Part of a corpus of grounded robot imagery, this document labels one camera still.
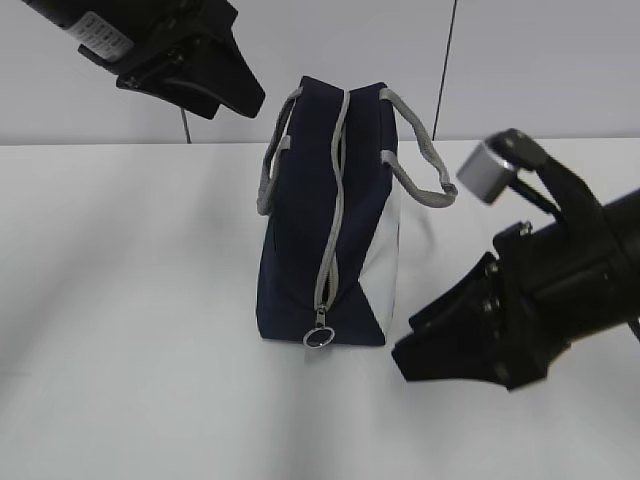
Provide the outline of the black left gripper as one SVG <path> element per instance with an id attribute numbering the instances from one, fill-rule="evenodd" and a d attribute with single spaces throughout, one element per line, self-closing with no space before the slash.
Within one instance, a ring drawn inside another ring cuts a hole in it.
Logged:
<path id="1" fill-rule="evenodd" d="M 116 86 L 211 120 L 220 104 L 255 118 L 265 91 L 237 48 L 237 9 L 228 1 L 172 1 L 131 48 L 108 60 L 82 43 L 78 52 L 116 76 Z"/>

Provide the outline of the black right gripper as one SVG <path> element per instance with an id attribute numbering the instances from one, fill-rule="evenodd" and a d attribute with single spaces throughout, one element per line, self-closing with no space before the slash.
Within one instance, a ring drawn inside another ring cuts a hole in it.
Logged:
<path id="1" fill-rule="evenodd" d="M 409 319 L 392 349 L 408 382 L 470 380 L 518 390 L 547 378 L 570 348 L 548 332 L 520 275 L 531 256 L 533 227 L 518 222 L 493 239 L 451 289 Z"/>

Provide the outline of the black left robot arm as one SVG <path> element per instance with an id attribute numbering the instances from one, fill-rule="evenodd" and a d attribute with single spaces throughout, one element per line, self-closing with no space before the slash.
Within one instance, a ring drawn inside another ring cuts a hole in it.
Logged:
<path id="1" fill-rule="evenodd" d="M 265 92 L 233 35 L 228 1 L 30 1 L 78 51 L 141 93 L 213 119 L 220 107 L 254 118 Z"/>

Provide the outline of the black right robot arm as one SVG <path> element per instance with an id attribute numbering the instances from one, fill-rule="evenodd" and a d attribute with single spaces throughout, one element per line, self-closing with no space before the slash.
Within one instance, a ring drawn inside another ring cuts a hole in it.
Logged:
<path id="1" fill-rule="evenodd" d="M 410 318 L 392 351 L 405 380 L 515 390 L 545 379 L 577 340 L 638 329 L 637 192 L 601 203 L 518 129 L 482 140 L 451 174 L 389 86 L 343 90 L 305 76 L 282 104 L 261 165 L 260 335 L 310 349 L 384 345 L 399 267 L 396 197 L 444 209 L 460 187 L 486 204 L 512 190 L 553 221 L 496 234 L 491 251 Z"/>

